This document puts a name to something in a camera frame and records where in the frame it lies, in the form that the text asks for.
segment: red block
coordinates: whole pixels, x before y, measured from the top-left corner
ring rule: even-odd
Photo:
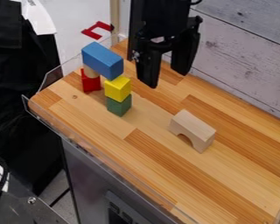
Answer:
[[[101,76],[90,79],[84,74],[84,69],[83,68],[80,70],[80,72],[81,72],[81,80],[82,80],[82,84],[83,84],[83,90],[84,90],[85,93],[102,89]]]
[[[112,32],[114,30],[114,26],[113,25],[109,25],[109,24],[105,24],[101,21],[96,22],[96,24],[94,24],[93,26],[89,27],[88,29],[83,30],[81,33],[89,36],[90,38],[93,39],[100,39],[102,37],[102,35],[97,34],[95,32],[93,32],[93,30],[95,28],[102,28],[108,32]]]

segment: wooden tabletop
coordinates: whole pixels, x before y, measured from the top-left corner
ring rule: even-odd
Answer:
[[[113,50],[124,57],[126,41]],[[79,70],[34,95],[29,107],[162,195],[104,161],[183,222],[190,221],[180,211],[199,223],[272,223],[280,209],[280,120],[166,63],[157,89],[137,80],[132,62],[124,65],[133,107],[122,118],[107,111],[103,90],[83,93]],[[203,154],[167,129],[181,109],[217,129]]]

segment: transparent plastic wall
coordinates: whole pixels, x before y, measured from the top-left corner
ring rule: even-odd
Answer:
[[[102,42],[100,42],[100,44],[107,48],[110,48],[111,39],[112,37],[106,38]],[[69,61],[54,68],[52,71],[47,73],[38,91],[49,87],[55,81],[62,79],[64,76],[70,74],[72,71],[79,69],[80,67],[82,67],[82,58],[81,54],[78,54]],[[164,198],[162,195],[150,188],[144,182],[140,181],[136,176],[129,173],[129,171],[124,170],[113,159],[103,154],[100,149],[96,149],[92,144],[85,140],[81,135],[76,133],[71,127],[66,126],[57,117],[53,117],[50,114],[48,114],[40,105],[34,103],[33,101],[30,101],[30,99],[26,96],[23,95],[22,99],[26,111],[31,116],[34,116],[36,119],[42,122],[49,129],[54,131],[64,140],[68,141],[70,144],[73,144],[75,145],[75,147],[78,147],[81,150],[84,150],[86,153],[89,153],[91,157],[95,157],[97,159],[97,164],[101,166],[101,168],[110,172],[124,185],[133,189],[145,200],[148,200],[151,204],[153,204],[154,207],[161,211],[161,213],[168,216],[170,220],[176,223],[197,223],[186,212],[175,207],[175,205],[173,205],[168,199]],[[145,193],[139,191],[138,189],[145,189]],[[155,201],[162,201],[163,204],[159,205]]]

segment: white wooden backdrop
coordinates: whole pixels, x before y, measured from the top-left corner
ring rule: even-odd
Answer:
[[[204,23],[192,73],[280,118],[280,0],[204,0],[196,15]],[[121,0],[123,36],[129,18]]]

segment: green block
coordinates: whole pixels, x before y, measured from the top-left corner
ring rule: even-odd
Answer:
[[[124,116],[128,112],[132,104],[131,94],[123,102],[115,101],[107,97],[107,109],[117,116]]]

